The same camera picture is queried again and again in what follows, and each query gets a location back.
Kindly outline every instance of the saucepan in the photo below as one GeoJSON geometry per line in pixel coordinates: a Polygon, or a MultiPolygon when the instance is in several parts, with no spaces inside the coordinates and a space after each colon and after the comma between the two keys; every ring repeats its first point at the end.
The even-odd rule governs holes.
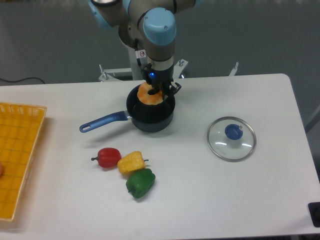
{"type": "Polygon", "coordinates": [[[80,132],[86,133],[112,122],[128,121],[129,119],[138,129],[144,132],[155,133],[165,129],[174,117],[175,97],[173,95],[169,96],[158,105],[147,105],[140,102],[137,97],[139,86],[136,86],[129,93],[126,99],[127,110],[114,112],[85,123],[80,126],[80,132]]]}

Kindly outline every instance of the red bell pepper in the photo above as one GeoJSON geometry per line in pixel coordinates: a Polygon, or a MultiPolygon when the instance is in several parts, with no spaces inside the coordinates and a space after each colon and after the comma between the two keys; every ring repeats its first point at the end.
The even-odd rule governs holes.
{"type": "Polygon", "coordinates": [[[106,147],[98,152],[97,157],[91,158],[92,161],[97,160],[99,165],[103,168],[111,168],[117,165],[121,159],[120,152],[112,147],[106,147]]]}

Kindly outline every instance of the glass lid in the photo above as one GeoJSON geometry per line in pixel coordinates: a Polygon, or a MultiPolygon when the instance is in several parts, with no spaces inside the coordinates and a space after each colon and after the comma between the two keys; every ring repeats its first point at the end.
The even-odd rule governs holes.
{"type": "Polygon", "coordinates": [[[215,120],[209,127],[206,139],[213,153],[228,162],[248,158],[257,144],[253,129],[242,119],[233,116],[215,120]]]}

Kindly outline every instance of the yellow plastic tray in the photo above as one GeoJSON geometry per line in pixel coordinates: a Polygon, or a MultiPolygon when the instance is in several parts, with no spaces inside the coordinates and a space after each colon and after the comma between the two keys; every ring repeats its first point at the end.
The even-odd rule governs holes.
{"type": "Polygon", "coordinates": [[[0,102],[0,220],[13,221],[47,107],[0,102]]]}

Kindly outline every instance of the black cable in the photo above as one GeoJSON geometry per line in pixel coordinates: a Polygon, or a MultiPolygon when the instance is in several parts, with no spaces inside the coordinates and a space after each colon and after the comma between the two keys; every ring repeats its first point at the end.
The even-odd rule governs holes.
{"type": "Polygon", "coordinates": [[[41,78],[35,77],[35,76],[26,77],[26,78],[23,78],[23,79],[20,79],[20,80],[16,80],[16,81],[10,81],[10,80],[5,80],[3,78],[0,78],[1,81],[7,82],[7,83],[18,83],[18,82],[21,82],[21,81],[24,81],[24,80],[28,80],[28,79],[37,79],[37,80],[41,81],[43,84],[46,84],[45,81],[43,81],[41,78]]]}

